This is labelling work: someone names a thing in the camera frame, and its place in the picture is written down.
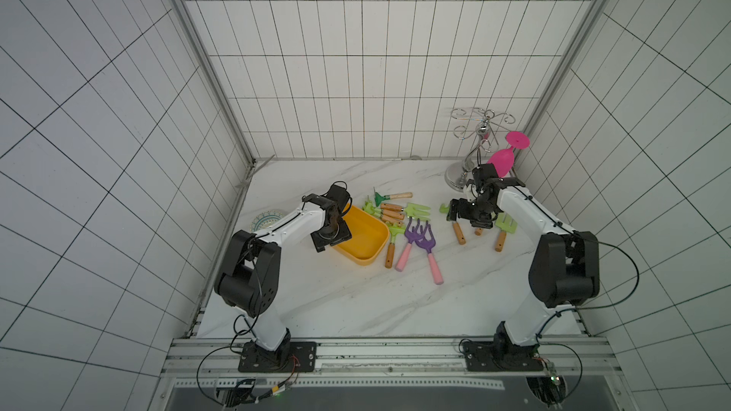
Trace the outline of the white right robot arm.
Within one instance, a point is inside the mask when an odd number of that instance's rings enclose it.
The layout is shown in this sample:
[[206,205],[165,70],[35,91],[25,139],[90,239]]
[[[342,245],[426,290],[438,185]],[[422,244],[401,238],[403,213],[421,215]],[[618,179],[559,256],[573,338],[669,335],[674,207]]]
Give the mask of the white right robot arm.
[[495,165],[474,167],[466,193],[469,199],[450,202],[447,220],[465,219],[474,228],[493,228],[498,216],[506,214],[535,243],[527,298],[510,319],[498,325],[490,346],[492,356],[499,360],[530,356],[548,327],[598,295],[598,241],[588,231],[571,231],[523,182],[499,176]]

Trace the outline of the green rake wooden handle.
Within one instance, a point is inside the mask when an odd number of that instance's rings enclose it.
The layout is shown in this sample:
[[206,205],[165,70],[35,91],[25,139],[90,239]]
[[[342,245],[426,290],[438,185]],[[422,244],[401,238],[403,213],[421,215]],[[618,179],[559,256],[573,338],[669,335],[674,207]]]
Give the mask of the green rake wooden handle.
[[388,227],[390,238],[388,243],[388,250],[386,251],[385,267],[392,268],[394,262],[396,240],[399,235],[403,235],[405,233],[405,225],[403,223],[394,224],[391,222],[386,222],[386,226]]

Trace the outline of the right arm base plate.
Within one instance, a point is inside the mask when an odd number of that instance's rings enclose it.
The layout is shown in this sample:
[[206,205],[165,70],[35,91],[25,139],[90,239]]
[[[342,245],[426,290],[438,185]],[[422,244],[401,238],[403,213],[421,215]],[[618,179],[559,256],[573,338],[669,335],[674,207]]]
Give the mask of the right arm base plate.
[[540,372],[535,346],[516,346],[510,342],[461,340],[458,349],[470,372]]

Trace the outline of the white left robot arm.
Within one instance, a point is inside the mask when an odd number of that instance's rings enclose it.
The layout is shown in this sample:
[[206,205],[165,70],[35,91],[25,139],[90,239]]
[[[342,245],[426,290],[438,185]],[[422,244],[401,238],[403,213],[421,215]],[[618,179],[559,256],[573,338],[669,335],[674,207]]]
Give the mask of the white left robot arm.
[[254,345],[266,354],[284,354],[290,332],[273,307],[285,248],[310,238],[320,253],[352,238],[345,216],[352,197],[334,182],[324,194],[308,194],[302,205],[269,228],[232,235],[214,282],[214,292],[241,312]]

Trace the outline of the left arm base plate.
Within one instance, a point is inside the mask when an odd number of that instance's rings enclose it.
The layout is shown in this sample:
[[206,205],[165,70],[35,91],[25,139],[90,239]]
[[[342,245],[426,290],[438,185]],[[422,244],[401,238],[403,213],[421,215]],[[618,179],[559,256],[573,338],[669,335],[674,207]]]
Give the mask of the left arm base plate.
[[268,351],[255,342],[247,342],[242,348],[238,371],[241,373],[312,372],[318,344],[284,340],[274,351]]

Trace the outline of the green spade fork wooden handle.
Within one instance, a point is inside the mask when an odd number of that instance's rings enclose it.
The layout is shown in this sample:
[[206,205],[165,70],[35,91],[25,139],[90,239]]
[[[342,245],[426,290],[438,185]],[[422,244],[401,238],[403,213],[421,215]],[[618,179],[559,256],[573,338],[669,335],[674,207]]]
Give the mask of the green spade fork wooden handle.
[[[448,215],[449,214],[449,204],[441,204],[441,207],[439,208],[439,211],[442,214]],[[466,244],[466,237],[464,237],[464,233],[462,231],[462,228],[456,221],[451,222],[453,231],[455,234],[455,238],[459,245],[465,245]]]

